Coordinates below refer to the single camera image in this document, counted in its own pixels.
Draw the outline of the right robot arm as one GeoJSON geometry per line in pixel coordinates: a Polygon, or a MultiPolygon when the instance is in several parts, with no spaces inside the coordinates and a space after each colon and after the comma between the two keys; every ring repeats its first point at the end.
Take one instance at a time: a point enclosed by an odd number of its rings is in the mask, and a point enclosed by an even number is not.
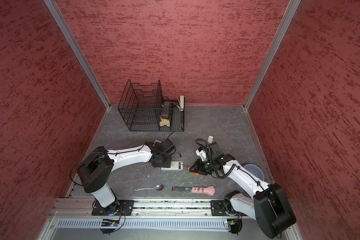
{"type": "Polygon", "coordinates": [[[246,170],[233,156],[224,154],[217,143],[209,144],[196,139],[199,158],[189,168],[195,175],[212,176],[215,179],[230,178],[244,193],[233,191],[225,195],[222,209],[229,216],[242,215],[254,219],[262,232],[270,239],[280,238],[282,233],[297,222],[289,200],[278,184],[269,184],[246,170]]]}

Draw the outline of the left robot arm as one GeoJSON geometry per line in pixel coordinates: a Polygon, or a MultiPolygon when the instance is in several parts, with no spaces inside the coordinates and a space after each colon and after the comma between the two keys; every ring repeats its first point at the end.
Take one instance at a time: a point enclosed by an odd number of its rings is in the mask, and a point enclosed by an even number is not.
{"type": "Polygon", "coordinates": [[[97,147],[75,164],[79,185],[87,194],[92,194],[102,208],[117,206],[116,195],[107,183],[111,172],[140,163],[150,163],[154,168],[169,168],[175,152],[176,147],[168,138],[123,150],[97,147]]]}

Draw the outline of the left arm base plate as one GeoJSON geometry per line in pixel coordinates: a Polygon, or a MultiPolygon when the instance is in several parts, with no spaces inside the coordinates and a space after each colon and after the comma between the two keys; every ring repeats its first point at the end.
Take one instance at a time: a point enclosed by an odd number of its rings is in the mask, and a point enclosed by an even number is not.
{"type": "Polygon", "coordinates": [[[102,207],[98,200],[93,202],[92,216],[130,216],[134,207],[133,200],[116,200],[108,207],[102,207]]]}

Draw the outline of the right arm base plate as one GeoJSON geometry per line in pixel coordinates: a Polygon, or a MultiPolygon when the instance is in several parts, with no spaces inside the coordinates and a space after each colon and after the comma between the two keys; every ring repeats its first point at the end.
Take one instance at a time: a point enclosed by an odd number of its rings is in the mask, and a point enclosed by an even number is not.
{"type": "Polygon", "coordinates": [[[250,218],[255,217],[255,209],[251,201],[248,202],[240,199],[228,201],[212,200],[210,204],[212,216],[238,217],[241,214],[250,218]]]}

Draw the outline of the grey white remote control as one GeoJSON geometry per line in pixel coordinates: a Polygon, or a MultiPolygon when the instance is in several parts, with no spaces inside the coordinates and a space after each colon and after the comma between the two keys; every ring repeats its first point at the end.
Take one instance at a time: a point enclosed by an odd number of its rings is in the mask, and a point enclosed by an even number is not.
{"type": "Polygon", "coordinates": [[[162,171],[182,171],[184,169],[184,162],[172,161],[167,168],[161,168],[162,171]]]}

